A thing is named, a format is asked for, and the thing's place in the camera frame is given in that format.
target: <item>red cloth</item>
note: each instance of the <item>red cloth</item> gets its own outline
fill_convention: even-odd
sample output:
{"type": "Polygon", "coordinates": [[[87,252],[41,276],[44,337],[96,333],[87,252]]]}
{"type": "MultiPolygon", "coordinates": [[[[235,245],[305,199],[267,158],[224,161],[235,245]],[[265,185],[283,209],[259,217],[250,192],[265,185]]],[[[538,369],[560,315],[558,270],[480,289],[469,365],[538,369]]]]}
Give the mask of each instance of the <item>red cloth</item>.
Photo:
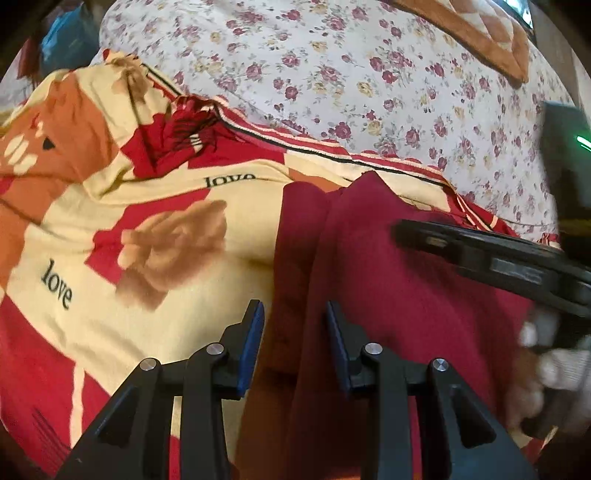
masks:
{"type": "Polygon", "coordinates": [[[448,359],[502,418],[531,303],[462,278],[441,259],[397,248],[390,238],[400,219],[450,218],[404,203],[375,172],[331,193],[305,183],[285,187],[273,312],[238,447],[241,478],[359,475],[365,412],[337,387],[323,320],[328,300],[405,359],[448,359]]]}

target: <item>printed flower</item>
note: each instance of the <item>printed flower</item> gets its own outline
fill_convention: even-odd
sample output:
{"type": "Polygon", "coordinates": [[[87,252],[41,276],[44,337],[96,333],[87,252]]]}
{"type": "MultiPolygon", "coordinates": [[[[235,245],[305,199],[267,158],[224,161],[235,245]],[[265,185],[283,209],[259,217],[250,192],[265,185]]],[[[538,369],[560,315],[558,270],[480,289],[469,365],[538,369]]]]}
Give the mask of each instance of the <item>printed flower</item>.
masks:
{"type": "Polygon", "coordinates": [[[253,63],[246,69],[246,78],[249,80],[261,80],[261,66],[258,63],[253,63]]]}
{"type": "Polygon", "coordinates": [[[376,72],[381,72],[384,69],[384,62],[379,57],[370,58],[369,64],[376,72]]]}
{"type": "Polygon", "coordinates": [[[478,80],[478,84],[480,85],[480,88],[482,90],[485,90],[487,92],[491,91],[491,86],[488,83],[488,80],[484,77],[480,77],[480,80],[478,80]]]}
{"type": "Polygon", "coordinates": [[[445,77],[445,72],[443,71],[443,67],[440,63],[436,63],[431,68],[433,69],[433,72],[435,72],[435,75],[437,75],[438,77],[445,77]]]}
{"type": "Polygon", "coordinates": [[[407,145],[409,145],[410,147],[418,148],[419,140],[420,138],[418,136],[418,132],[415,130],[414,127],[412,127],[406,134],[407,145]]]}
{"type": "Polygon", "coordinates": [[[263,17],[261,14],[256,14],[252,10],[241,13],[240,18],[244,23],[249,25],[254,25],[255,23],[262,22],[265,19],[265,17],[263,17]]]}
{"type": "Polygon", "coordinates": [[[297,10],[293,9],[289,10],[285,15],[283,15],[283,17],[289,18],[290,20],[299,20],[301,18],[301,14],[297,10]]]}
{"type": "Polygon", "coordinates": [[[384,108],[391,112],[394,109],[394,100],[384,100],[384,108]]]}
{"type": "Polygon", "coordinates": [[[184,82],[184,74],[182,71],[178,72],[174,77],[173,80],[177,82],[179,85],[182,85],[184,82]]]}
{"type": "Polygon", "coordinates": [[[322,82],[316,82],[314,84],[314,86],[312,87],[312,90],[314,90],[319,95],[326,94],[326,87],[324,86],[324,83],[322,83],[322,82]]]}
{"type": "Polygon", "coordinates": [[[437,120],[435,120],[435,123],[433,124],[433,128],[435,129],[435,133],[437,135],[439,135],[440,137],[443,138],[447,135],[447,128],[446,128],[445,124],[443,123],[443,120],[440,116],[437,117],[437,120]]]}
{"type": "Polygon", "coordinates": [[[217,86],[226,89],[228,92],[236,92],[236,80],[226,75],[216,82],[217,86]]]}
{"type": "Polygon", "coordinates": [[[470,155],[472,153],[472,144],[466,137],[462,137],[462,151],[464,155],[470,155]]]}
{"type": "Polygon", "coordinates": [[[294,54],[293,52],[289,52],[281,59],[281,61],[283,62],[283,65],[291,69],[293,67],[297,67],[300,64],[300,59],[296,57],[296,54],[294,54]]]}
{"type": "Polygon", "coordinates": [[[325,41],[313,41],[310,42],[312,48],[319,53],[324,53],[326,51],[326,42],[325,41]]]}
{"type": "Polygon", "coordinates": [[[289,86],[285,89],[285,98],[289,100],[295,100],[297,97],[298,91],[296,87],[289,86]]]}
{"type": "Polygon", "coordinates": [[[363,93],[364,95],[366,95],[370,98],[374,96],[374,92],[371,89],[371,85],[367,82],[358,82],[357,83],[357,90],[359,90],[361,93],[363,93]]]}
{"type": "Polygon", "coordinates": [[[474,90],[474,85],[470,82],[463,82],[462,89],[464,90],[464,95],[468,98],[468,100],[474,100],[476,97],[476,90],[474,90]]]}
{"type": "Polygon", "coordinates": [[[339,138],[351,138],[351,129],[349,125],[345,122],[339,122],[338,125],[335,126],[335,135],[339,138]]]}
{"type": "Polygon", "coordinates": [[[386,83],[394,83],[396,80],[398,80],[398,77],[396,77],[396,75],[389,70],[384,71],[382,78],[386,81],[386,83]]]}
{"type": "Polygon", "coordinates": [[[368,20],[368,16],[365,13],[365,10],[361,7],[355,7],[353,10],[351,10],[351,14],[353,15],[353,18],[355,20],[368,20]]]}
{"type": "Polygon", "coordinates": [[[368,123],[368,133],[374,137],[379,137],[382,134],[382,124],[379,120],[372,120],[368,123]]]}
{"type": "Polygon", "coordinates": [[[320,68],[320,74],[325,82],[336,82],[339,79],[337,77],[338,73],[333,67],[327,67],[326,65],[322,65],[320,68]]]}
{"type": "Polygon", "coordinates": [[[124,271],[116,297],[127,305],[155,310],[170,290],[203,274],[224,251],[225,209],[223,200],[201,200],[124,230],[117,260],[124,271]]]}
{"type": "Polygon", "coordinates": [[[398,51],[388,52],[388,60],[394,63],[398,68],[404,67],[404,55],[398,51]]]}
{"type": "Polygon", "coordinates": [[[329,26],[331,30],[344,30],[345,29],[345,21],[341,17],[337,17],[332,15],[326,21],[326,24],[329,26]]]}
{"type": "Polygon", "coordinates": [[[387,4],[386,2],[380,2],[379,4],[384,10],[386,10],[386,12],[393,12],[395,10],[392,5],[387,4]]]}

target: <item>bedsheet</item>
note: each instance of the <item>bedsheet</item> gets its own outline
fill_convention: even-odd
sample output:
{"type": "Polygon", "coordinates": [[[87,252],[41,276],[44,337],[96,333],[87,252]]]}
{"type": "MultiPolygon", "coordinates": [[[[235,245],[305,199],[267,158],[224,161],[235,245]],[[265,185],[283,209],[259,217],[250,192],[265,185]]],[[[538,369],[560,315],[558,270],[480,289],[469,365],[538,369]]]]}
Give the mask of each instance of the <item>bedsheet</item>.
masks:
{"type": "Polygon", "coordinates": [[[541,102],[571,102],[530,45],[514,89],[451,36],[361,0],[117,0],[103,48],[139,54],[184,91],[349,150],[437,166],[525,238],[556,231],[536,149],[541,102]]]}

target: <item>pink rose print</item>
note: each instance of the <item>pink rose print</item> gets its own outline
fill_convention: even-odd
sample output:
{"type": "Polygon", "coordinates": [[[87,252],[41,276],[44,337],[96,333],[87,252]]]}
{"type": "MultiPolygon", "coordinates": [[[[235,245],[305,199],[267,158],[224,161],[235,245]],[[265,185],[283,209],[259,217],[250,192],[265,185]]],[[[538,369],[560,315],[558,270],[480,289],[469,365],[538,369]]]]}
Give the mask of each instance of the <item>pink rose print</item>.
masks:
{"type": "Polygon", "coordinates": [[[396,77],[396,75],[389,70],[386,70],[382,74],[382,78],[386,81],[386,83],[394,83],[396,80],[398,80],[398,77],[396,77]]]}
{"type": "Polygon", "coordinates": [[[480,85],[480,88],[483,89],[486,92],[490,92],[491,91],[491,86],[488,83],[488,80],[484,77],[480,77],[480,80],[478,80],[478,85],[480,85]]]}
{"type": "Polygon", "coordinates": [[[368,16],[365,13],[365,10],[361,7],[355,7],[352,11],[351,14],[353,15],[353,18],[355,20],[368,20],[368,16]]]}
{"type": "Polygon", "coordinates": [[[339,138],[351,138],[351,129],[345,122],[339,122],[335,126],[335,135],[339,138]]]}
{"type": "Polygon", "coordinates": [[[252,10],[241,13],[240,18],[244,23],[247,23],[249,25],[254,25],[255,23],[262,22],[265,19],[265,17],[263,17],[260,14],[254,13],[252,10]]]}
{"type": "Polygon", "coordinates": [[[396,144],[390,142],[383,143],[379,148],[379,154],[384,158],[398,157],[398,149],[396,148],[396,144]]]}
{"type": "Polygon", "coordinates": [[[437,120],[435,120],[435,123],[433,124],[433,128],[435,129],[435,133],[440,137],[443,138],[447,135],[447,128],[441,117],[437,117],[437,120]]]}
{"type": "Polygon", "coordinates": [[[435,65],[431,65],[429,69],[438,77],[445,77],[445,71],[440,63],[436,63],[435,65]]]}
{"type": "Polygon", "coordinates": [[[391,112],[394,109],[394,100],[384,100],[384,108],[391,112]]]}
{"type": "Polygon", "coordinates": [[[285,98],[288,100],[295,100],[297,97],[298,91],[296,87],[288,87],[285,89],[285,98]]]}
{"type": "Polygon", "coordinates": [[[369,64],[376,72],[381,72],[384,69],[384,62],[379,57],[370,58],[369,64]]]}
{"type": "Polygon", "coordinates": [[[341,17],[337,17],[332,15],[326,21],[326,24],[329,26],[331,30],[344,30],[345,29],[345,21],[341,17]]]}
{"type": "Polygon", "coordinates": [[[388,52],[388,60],[394,63],[397,67],[404,67],[404,55],[398,51],[388,52]]]}
{"type": "Polygon", "coordinates": [[[407,145],[409,145],[410,147],[418,148],[419,140],[421,139],[418,136],[418,132],[415,130],[414,127],[412,127],[406,134],[407,145]]]}
{"type": "Polygon", "coordinates": [[[380,5],[384,10],[386,10],[386,12],[394,11],[394,7],[392,7],[390,4],[387,4],[386,2],[380,2],[380,5]]]}
{"type": "Polygon", "coordinates": [[[474,85],[472,85],[470,82],[463,82],[462,89],[464,90],[464,95],[466,95],[469,100],[474,100],[474,98],[476,98],[474,85]]]}
{"type": "Polygon", "coordinates": [[[326,65],[322,65],[320,68],[320,74],[325,82],[336,82],[339,79],[337,77],[338,73],[333,67],[327,67],[326,65]]]}
{"type": "Polygon", "coordinates": [[[462,151],[464,155],[470,155],[472,153],[472,144],[466,137],[462,137],[462,151]]]}
{"type": "Polygon", "coordinates": [[[217,81],[217,86],[220,87],[220,88],[223,88],[225,90],[228,90],[229,92],[235,92],[236,91],[236,81],[232,77],[230,77],[228,75],[223,76],[222,78],[220,78],[217,81]]]}
{"type": "Polygon", "coordinates": [[[296,54],[294,54],[293,52],[289,52],[281,59],[281,61],[283,62],[283,65],[291,69],[293,67],[297,67],[300,64],[300,59],[296,57],[296,54]]]}
{"type": "Polygon", "coordinates": [[[253,63],[246,69],[246,78],[249,80],[261,80],[261,66],[258,63],[253,63]]]}
{"type": "Polygon", "coordinates": [[[184,74],[183,72],[178,72],[174,77],[173,80],[177,82],[179,85],[182,85],[184,82],[184,74]]]}
{"type": "Polygon", "coordinates": [[[301,18],[300,12],[297,10],[289,10],[286,14],[282,15],[283,18],[289,18],[289,20],[297,21],[301,18]]]}

